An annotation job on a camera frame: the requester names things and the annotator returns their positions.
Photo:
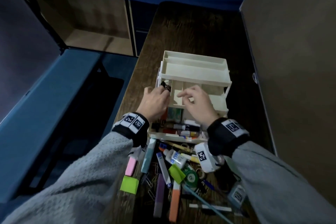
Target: black wristband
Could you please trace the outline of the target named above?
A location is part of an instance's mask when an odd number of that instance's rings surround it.
[[[235,120],[219,118],[208,127],[208,147],[212,155],[232,157],[240,145],[249,141],[249,133]]]
[[[126,113],[123,118],[117,121],[112,131],[133,140],[133,147],[144,147],[147,142],[148,120],[140,113]]]

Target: wood grain surface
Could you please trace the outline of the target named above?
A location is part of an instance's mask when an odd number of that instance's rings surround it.
[[[116,120],[126,112],[135,111],[140,104],[144,87],[154,86],[160,61],[165,50],[193,53],[227,59],[233,82],[226,99],[229,118],[239,121],[254,142],[273,152],[271,137],[263,109],[258,85],[253,80],[254,66],[240,13],[212,10],[174,2],[164,2],[153,19],[132,78],[120,105]],[[135,175],[141,179],[142,163]],[[139,186],[137,195],[119,191],[126,164],[120,170],[112,202],[103,214],[104,223],[140,223],[151,218],[146,212],[145,186]],[[216,178],[207,178],[216,184]],[[216,193],[208,192],[206,199],[212,203],[220,200]],[[225,223],[218,216],[189,208],[196,200],[182,199],[178,223]],[[251,219],[230,216],[235,223],[250,223]],[[160,222],[169,223],[163,214]]]

